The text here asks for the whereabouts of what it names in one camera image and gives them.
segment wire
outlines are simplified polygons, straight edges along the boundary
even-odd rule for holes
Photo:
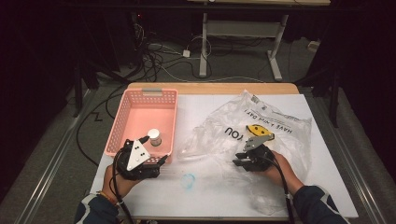
[[[244,49],[244,48],[248,48],[248,47],[257,47],[265,39],[263,37],[255,37],[250,44],[245,44],[245,43],[242,43],[241,41],[251,41],[251,39],[241,39],[241,38],[239,38],[238,40],[235,40],[235,39],[227,38],[228,36],[226,38],[220,38],[220,37],[215,36],[215,35],[209,35],[208,37],[213,37],[213,38],[215,38],[217,40],[221,40],[221,41],[232,43],[232,44],[242,45],[242,47],[237,47],[236,49]]]
[[[107,114],[108,114],[111,118],[113,118],[113,119],[115,119],[116,117],[113,116],[113,115],[111,115],[110,111],[108,110],[108,100],[111,99],[111,96],[112,96],[114,93],[116,93],[116,92],[119,91],[122,87],[125,87],[126,85],[127,85],[127,84],[120,85],[120,86],[117,87],[113,92],[111,92],[111,93],[108,95],[108,97],[107,97],[106,105],[105,105],[106,112],[107,112]]]
[[[154,56],[157,56],[157,54],[150,54],[148,50],[147,50],[147,52],[148,53],[146,54],[146,56],[149,57],[149,59],[147,59],[147,58],[144,58],[144,59],[146,59],[147,62],[151,62],[151,66],[148,68],[147,71],[146,71],[146,66],[144,66],[144,71],[146,74],[146,81],[149,80],[149,81],[155,82],[155,81],[157,81],[157,75],[160,72],[160,70],[157,70],[157,66],[156,66],[157,58],[154,57]],[[148,73],[150,70],[154,70],[154,73],[152,75],[148,76]]]
[[[163,45],[163,44],[148,44],[148,47],[149,46],[151,46],[151,45],[154,45],[154,46],[161,46],[159,49],[156,49],[156,50],[153,50],[153,51],[159,51],[160,49],[162,49],[162,48],[166,48],[166,49],[170,49],[170,50],[172,50],[171,52],[166,52],[166,51],[161,51],[161,53],[172,53],[172,54],[177,54],[177,55],[181,55],[181,53],[179,53],[179,52],[177,52],[175,49],[172,49],[172,48],[170,48],[170,47],[167,47],[167,46],[165,46],[165,45]]]
[[[209,40],[207,40],[206,38],[204,38],[201,35],[196,36],[195,38],[193,38],[190,42],[190,44],[192,44],[192,41],[198,39],[198,38],[202,38],[203,40],[206,41],[206,43],[209,45],[209,53],[207,53],[206,57],[210,55],[210,53],[212,52],[212,45],[210,44]]]
[[[185,80],[185,79],[181,79],[178,77],[174,77],[171,73],[169,73],[164,67],[162,67],[163,71],[165,71],[170,77],[178,80],[178,81],[182,81],[182,82],[198,82],[198,83],[205,83],[205,82],[217,82],[217,81],[222,81],[222,80],[227,80],[227,79],[234,79],[234,78],[244,78],[244,79],[249,79],[249,80],[254,80],[254,81],[258,81],[258,82],[263,82],[261,80],[258,80],[256,78],[253,77],[224,77],[224,78],[217,78],[217,79],[212,79],[212,80],[206,80],[206,81],[190,81],[190,80]]]
[[[145,30],[143,29],[143,27],[139,24],[134,24],[135,26],[137,26],[139,29],[138,34],[137,34],[137,39],[140,39],[140,34],[142,34],[142,38],[140,40],[140,44],[138,45],[138,47],[140,47],[143,44],[143,39],[145,38]]]
[[[273,156],[274,156],[274,160],[275,161],[271,161],[267,158],[264,158],[265,160],[271,162],[275,168],[279,171],[280,177],[282,178],[282,184],[283,184],[283,190],[285,192],[285,199],[286,199],[286,206],[288,208],[288,213],[289,213],[289,221],[290,224],[294,224],[294,215],[293,212],[291,210],[291,203],[290,203],[290,194],[289,194],[289,190],[288,190],[288,184],[286,183],[286,179],[285,176],[283,175],[282,169],[280,168],[279,162],[277,161],[274,153],[272,151],[269,151]]]
[[[113,181],[113,186],[114,186],[114,191],[115,191],[115,192],[113,192],[113,193],[114,193],[114,195],[116,196],[117,201],[119,202],[119,205],[121,206],[121,208],[122,208],[122,210],[124,211],[126,217],[128,218],[128,221],[129,221],[131,224],[133,224],[134,222],[132,221],[131,213],[130,213],[128,207],[126,206],[125,202],[124,202],[123,199],[121,198],[120,193],[119,193],[119,188],[118,188],[118,186],[117,186],[117,178],[116,178],[116,176],[117,176],[117,174],[116,174],[117,161],[118,161],[119,156],[120,156],[120,154],[121,154],[122,152],[123,152],[123,148],[120,149],[120,150],[117,152],[116,156],[114,157],[114,161],[113,161],[113,172],[112,172],[112,173],[113,173],[113,176],[112,176],[112,178],[111,178],[110,180]]]
[[[84,152],[84,150],[83,150],[82,147],[81,147],[81,144],[79,143],[79,139],[78,139],[79,130],[81,129],[82,125],[83,125],[84,122],[87,120],[87,118],[91,115],[91,113],[93,113],[93,111],[95,111],[100,105],[102,105],[102,104],[104,104],[105,102],[107,102],[108,100],[113,99],[113,98],[115,98],[115,97],[118,97],[118,96],[120,96],[120,95],[122,95],[122,94],[117,94],[117,95],[108,97],[107,99],[105,99],[104,101],[102,101],[102,102],[101,102],[99,105],[97,105],[93,110],[91,110],[91,112],[88,113],[88,115],[87,115],[87,116],[82,120],[82,122],[78,125],[78,129],[77,129],[77,132],[76,132],[76,142],[77,142],[78,150],[81,152],[81,154],[82,154],[88,161],[90,161],[90,162],[91,162],[92,164],[94,164],[95,166],[99,166],[99,164],[98,164],[96,161],[94,161],[91,157],[89,157],[89,156]]]
[[[271,61],[272,61],[273,59],[270,59],[269,62],[268,62],[267,64],[265,64],[265,65],[257,72],[257,76],[258,76],[258,77],[260,76],[260,71],[262,71],[262,70],[264,70],[264,68],[268,67],[268,65],[271,64]]]

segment plastic bag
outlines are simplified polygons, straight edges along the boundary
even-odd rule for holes
[[[271,186],[268,192],[258,192],[262,176],[241,171],[233,164],[235,153],[243,152],[246,141],[253,136],[247,125],[259,124],[275,134],[275,139],[264,144],[282,154],[295,174],[304,179],[310,167],[311,119],[297,119],[283,114],[279,109],[243,91],[239,96],[212,112],[202,125],[194,128],[178,158],[192,159],[198,156],[214,158],[221,169],[223,181],[235,184],[250,183],[253,204],[266,215],[283,209],[284,197],[278,198],[280,188]]]

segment desk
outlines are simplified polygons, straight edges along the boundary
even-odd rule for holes
[[[189,0],[192,2],[202,2],[207,5],[207,0]],[[256,5],[302,5],[302,6],[328,6],[330,0],[216,0],[214,3],[223,4],[256,4]],[[271,50],[267,51],[267,57],[276,81],[282,81],[279,67],[276,62],[276,53],[285,31],[289,15],[283,15],[280,22],[256,22],[256,21],[210,21],[207,13],[204,13],[202,30],[202,48],[200,61],[200,77],[206,77],[206,65],[208,53],[206,42],[208,35],[231,35],[231,36],[253,36],[253,37],[274,37],[275,42]]]
[[[272,216],[258,212],[250,204],[246,195],[246,186],[224,185],[218,181],[220,178],[217,176],[216,169],[211,169],[210,166],[200,166],[201,161],[179,161],[176,154],[177,149],[194,127],[200,125],[210,112],[227,103],[243,90],[256,94],[264,102],[276,106],[286,114],[301,119],[313,118],[304,96],[299,94],[294,85],[283,83],[133,83],[129,88],[174,88],[179,92],[173,161],[162,167],[162,173],[158,178],[144,180],[124,198],[134,218],[288,219],[286,209]],[[311,146],[312,169],[309,170],[304,182],[307,185],[317,184],[327,189],[343,216],[357,217],[358,214],[345,184],[314,120],[312,122]],[[91,192],[96,192],[102,187],[105,169],[111,162],[110,157],[105,154],[102,156]],[[180,186],[180,178],[191,173],[194,173],[196,178],[194,189],[183,189]]]

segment basket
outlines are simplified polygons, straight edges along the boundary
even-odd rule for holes
[[[147,136],[149,130],[157,129],[162,142],[155,147],[148,140],[143,145],[150,154],[146,163],[156,163],[165,155],[168,155],[166,162],[172,162],[176,112],[177,90],[125,90],[106,143],[105,154],[114,157],[126,139],[139,139]]]

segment gray carpet floor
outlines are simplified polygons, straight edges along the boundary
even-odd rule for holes
[[[157,82],[214,81],[214,82],[275,82],[265,51],[272,46],[272,40],[262,42],[243,38],[231,47],[224,43],[213,43],[210,62],[210,77],[198,79],[199,62],[183,59],[164,63],[157,74]],[[309,43],[301,39],[282,43],[277,61],[283,82],[293,82],[304,77],[315,53],[306,49]],[[179,57],[185,48],[173,43],[156,43],[151,48],[165,61]],[[198,57],[198,51],[191,57]],[[78,149],[99,162],[113,122],[101,104],[120,84],[103,74],[98,74],[98,90],[86,90],[84,107],[78,118],[74,118],[73,92],[70,104],[58,114],[26,162],[7,197],[0,205],[0,223],[72,223],[79,201],[90,190],[96,173],[96,166],[90,163]],[[139,81],[153,81],[154,77]],[[328,97],[313,97],[309,88],[300,92],[312,110],[321,134],[340,171],[359,218],[351,223],[392,223],[396,218],[393,204],[396,202],[396,188],[381,160],[376,156],[370,140],[360,122],[354,116],[347,97],[340,90],[337,118],[339,128],[334,128],[328,119]],[[108,113],[115,115],[118,97],[109,101]],[[82,120],[87,117],[78,130]]]

